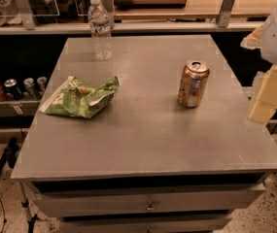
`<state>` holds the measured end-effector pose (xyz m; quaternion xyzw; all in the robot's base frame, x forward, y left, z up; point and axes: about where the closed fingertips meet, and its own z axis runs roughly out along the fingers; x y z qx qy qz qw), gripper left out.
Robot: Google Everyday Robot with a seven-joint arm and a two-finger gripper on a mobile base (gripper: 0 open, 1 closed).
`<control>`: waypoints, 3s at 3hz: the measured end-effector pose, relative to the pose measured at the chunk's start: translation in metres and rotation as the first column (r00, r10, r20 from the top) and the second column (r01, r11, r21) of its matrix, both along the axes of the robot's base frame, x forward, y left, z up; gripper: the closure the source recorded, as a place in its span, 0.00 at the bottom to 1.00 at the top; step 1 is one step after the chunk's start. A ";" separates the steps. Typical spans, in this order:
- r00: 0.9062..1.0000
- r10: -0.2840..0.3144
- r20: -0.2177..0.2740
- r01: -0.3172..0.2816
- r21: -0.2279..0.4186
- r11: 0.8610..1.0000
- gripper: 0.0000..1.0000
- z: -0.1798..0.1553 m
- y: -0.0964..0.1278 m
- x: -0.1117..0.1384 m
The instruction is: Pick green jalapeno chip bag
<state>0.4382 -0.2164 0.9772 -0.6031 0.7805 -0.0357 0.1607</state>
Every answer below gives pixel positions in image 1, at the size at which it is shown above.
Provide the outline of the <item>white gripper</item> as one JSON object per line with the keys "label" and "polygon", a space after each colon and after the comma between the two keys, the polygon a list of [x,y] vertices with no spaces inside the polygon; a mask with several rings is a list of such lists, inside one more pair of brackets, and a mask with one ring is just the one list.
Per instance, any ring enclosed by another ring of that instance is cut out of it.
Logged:
{"label": "white gripper", "polygon": [[257,72],[252,84],[248,120],[267,124],[277,111],[277,7],[264,26],[246,36],[240,46],[260,50],[261,57],[273,65],[267,72]]}

